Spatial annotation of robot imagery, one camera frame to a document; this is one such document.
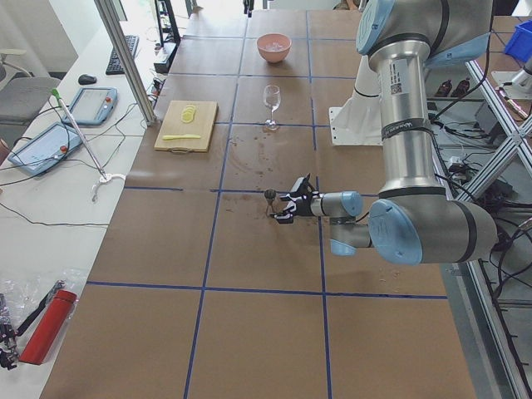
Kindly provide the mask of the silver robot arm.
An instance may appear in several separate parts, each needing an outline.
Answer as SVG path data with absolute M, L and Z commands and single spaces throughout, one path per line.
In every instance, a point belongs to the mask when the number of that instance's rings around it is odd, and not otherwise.
M 450 200 L 436 180 L 425 70 L 475 60 L 489 46 L 491 1 L 371 1 L 357 29 L 359 74 L 370 86 L 345 104 L 347 112 L 379 115 L 385 183 L 359 224 L 355 191 L 322 194 L 299 178 L 274 215 L 326 216 L 334 254 L 374 248 L 394 264 L 449 264 L 476 260 L 497 240 L 494 220 L 480 206 Z

